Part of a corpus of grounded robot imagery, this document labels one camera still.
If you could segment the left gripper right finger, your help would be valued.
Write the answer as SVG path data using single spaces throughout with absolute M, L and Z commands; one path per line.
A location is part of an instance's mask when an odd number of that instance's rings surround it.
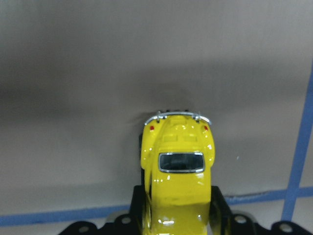
M 266 229 L 246 213 L 232 212 L 218 186 L 211 187 L 209 224 L 214 235 L 311 235 L 291 221 L 278 221 Z

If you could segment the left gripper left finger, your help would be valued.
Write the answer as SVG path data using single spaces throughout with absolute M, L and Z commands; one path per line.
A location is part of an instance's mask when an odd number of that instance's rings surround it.
M 87 221 L 70 224 L 62 235 L 141 235 L 142 217 L 145 206 L 145 190 L 142 185 L 135 186 L 128 213 L 117 216 L 112 222 L 106 222 L 101 228 Z

